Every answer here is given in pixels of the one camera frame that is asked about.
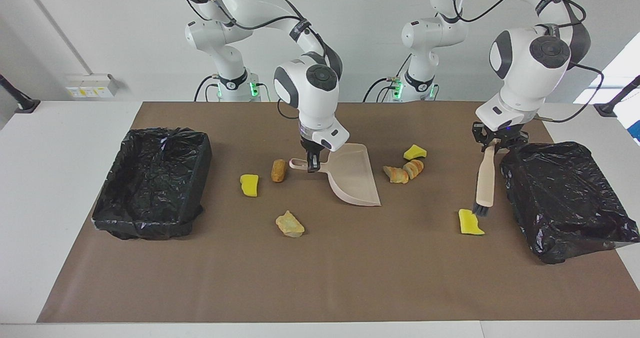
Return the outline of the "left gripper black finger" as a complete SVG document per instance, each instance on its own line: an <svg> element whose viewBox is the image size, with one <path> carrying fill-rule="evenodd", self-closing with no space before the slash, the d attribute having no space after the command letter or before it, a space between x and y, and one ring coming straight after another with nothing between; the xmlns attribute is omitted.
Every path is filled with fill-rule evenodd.
<svg viewBox="0 0 640 338"><path fill-rule="evenodd" d="M493 131L489 130L484 123L473 123L472 134L474 140L481 145L482 152L485 152L493 142Z"/></svg>
<svg viewBox="0 0 640 338"><path fill-rule="evenodd" d="M506 149L512 150L530 142L530 135L527 131L518 131L506 140Z"/></svg>

